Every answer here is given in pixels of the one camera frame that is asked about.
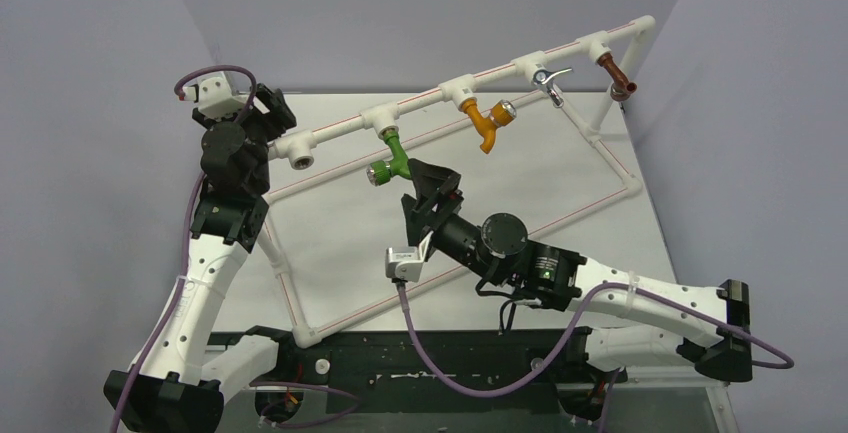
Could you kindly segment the green water faucet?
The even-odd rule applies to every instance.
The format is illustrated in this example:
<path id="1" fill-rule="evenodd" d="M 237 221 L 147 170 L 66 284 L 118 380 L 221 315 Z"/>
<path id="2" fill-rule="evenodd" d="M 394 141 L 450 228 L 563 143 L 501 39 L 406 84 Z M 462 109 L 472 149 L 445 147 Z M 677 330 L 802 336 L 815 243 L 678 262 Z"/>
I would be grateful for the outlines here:
<path id="1" fill-rule="evenodd" d="M 391 157 L 388 160 L 374 161 L 368 166 L 366 176 L 369 182 L 379 187 L 397 177 L 410 180 L 409 157 L 401 144 L 398 129 L 390 127 L 380 134 L 380 138 L 388 148 Z"/>

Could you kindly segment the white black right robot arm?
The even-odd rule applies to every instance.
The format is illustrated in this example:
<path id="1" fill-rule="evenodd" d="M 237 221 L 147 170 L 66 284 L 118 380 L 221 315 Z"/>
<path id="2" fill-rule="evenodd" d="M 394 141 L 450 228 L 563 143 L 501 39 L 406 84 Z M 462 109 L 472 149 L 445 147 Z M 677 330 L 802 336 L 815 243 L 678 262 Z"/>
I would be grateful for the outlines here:
<path id="1" fill-rule="evenodd" d="M 745 283 L 728 280 L 717 287 L 692 287 L 643 277 L 534 241 L 525 224 L 509 213 L 495 213 L 474 225 L 460 215 L 463 196 L 457 172 L 417 159 L 408 167 L 414 191 L 403 196 L 401 204 L 412 262 L 406 268 L 387 269 L 403 313 L 410 310 L 408 283 L 418 279 L 434 252 L 440 252 L 478 276 L 475 291 L 481 297 L 571 313 L 545 365 L 566 348 L 585 313 L 623 319 L 622 327 L 594 329 L 586 341 L 563 351 L 563 369 L 574 379 L 641 361 L 689 365 L 722 382 L 752 379 L 754 338 Z"/>

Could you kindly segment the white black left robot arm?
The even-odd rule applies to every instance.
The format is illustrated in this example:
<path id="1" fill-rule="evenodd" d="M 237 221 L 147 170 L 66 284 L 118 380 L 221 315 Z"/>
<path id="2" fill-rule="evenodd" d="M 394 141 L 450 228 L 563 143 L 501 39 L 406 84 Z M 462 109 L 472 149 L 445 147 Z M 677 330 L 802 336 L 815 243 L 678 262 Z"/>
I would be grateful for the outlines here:
<path id="1" fill-rule="evenodd" d="M 263 84 L 243 96 L 216 77 L 184 95 L 205 129 L 201 177 L 171 297 L 129 369 L 111 371 L 104 384 L 115 409 L 113 431 L 214 432 L 227 402 L 253 379 L 283 382 L 296 368 L 282 334 L 263 328 L 247 331 L 216 359 L 206 356 L 229 287 L 266 237 L 269 146 L 296 127 L 296 117 L 283 92 Z"/>

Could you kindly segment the white PVC pipe frame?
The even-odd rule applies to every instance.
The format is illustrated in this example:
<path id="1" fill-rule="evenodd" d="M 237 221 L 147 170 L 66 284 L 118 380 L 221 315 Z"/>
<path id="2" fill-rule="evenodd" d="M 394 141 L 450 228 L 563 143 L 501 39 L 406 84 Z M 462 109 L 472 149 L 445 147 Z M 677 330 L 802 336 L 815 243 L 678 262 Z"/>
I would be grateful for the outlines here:
<path id="1" fill-rule="evenodd" d="M 266 198 L 270 203 L 276 203 L 296 193 L 349 174 L 372 161 L 381 163 L 374 175 L 377 184 L 383 184 L 385 178 L 397 176 L 396 165 L 401 154 L 413 147 L 427 144 L 469 127 L 474 128 L 481 136 L 482 151 L 489 153 L 495 145 L 498 130 L 512 120 L 509 113 L 511 108 L 545 100 L 566 115 L 583 141 L 606 163 L 621 183 L 620 188 L 614 193 L 542 227 L 541 230 L 548 233 L 556 227 L 578 221 L 606 206 L 632 197 L 642 189 L 641 181 L 605 144 L 600 128 L 612 105 L 620 104 L 632 95 L 633 90 L 629 85 L 633 80 L 634 70 L 638 61 L 642 59 L 655 28 L 655 18 L 644 15 L 624 25 L 593 32 L 561 46 L 522 55 L 504 65 L 450 79 L 404 100 L 378 104 L 350 118 L 314 130 L 296 133 L 286 139 L 276 140 L 270 146 L 271 159 L 286 159 L 295 170 L 304 170 L 312 164 L 313 151 L 317 146 L 360 130 L 374 131 L 385 146 L 362 158 L 274 190 L 267 194 Z M 555 84 L 556 73 L 549 69 L 553 62 L 577 55 L 586 56 L 592 64 L 603 69 L 610 77 L 610 84 L 606 90 L 607 96 L 601 101 L 597 114 L 590 120 L 585 120 L 577 108 L 564 97 L 563 92 Z M 476 92 L 483 86 L 511 77 L 523 78 L 532 86 L 532 91 L 514 100 L 502 101 L 490 110 L 482 109 L 475 95 Z M 412 139 L 400 140 L 397 121 L 401 116 L 439 103 L 452 104 L 462 113 L 462 119 Z"/>

